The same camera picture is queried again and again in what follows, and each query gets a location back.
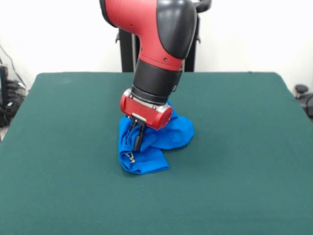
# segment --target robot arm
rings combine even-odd
[[[121,111],[142,132],[146,125],[158,130],[173,112],[167,101],[194,38],[196,7],[190,0],[100,0],[100,6],[109,24],[140,39],[133,85],[122,95]]]

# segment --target white wall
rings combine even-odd
[[[98,0],[0,0],[0,8],[0,43],[28,85],[40,72],[121,71],[117,30]],[[275,71],[291,90],[313,90],[312,9],[311,0],[213,0],[196,70]]]

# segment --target printed logo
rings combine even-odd
[[[126,154],[126,156],[127,156],[127,157],[129,157],[129,159],[130,159],[131,163],[135,163],[135,159],[134,159],[134,155],[133,155],[133,153],[131,153],[131,155]]]

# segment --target blue towel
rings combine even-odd
[[[140,151],[133,152],[139,126],[130,131],[132,122],[128,117],[123,117],[120,121],[118,158],[123,169],[134,174],[143,175],[167,170],[169,164],[161,150],[185,147],[194,136],[192,122],[179,116],[174,110],[164,128],[158,131],[146,128]]]

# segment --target black joint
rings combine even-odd
[[[182,70],[164,70],[138,60],[134,75],[132,94],[151,104],[166,104],[168,97],[178,86]]]

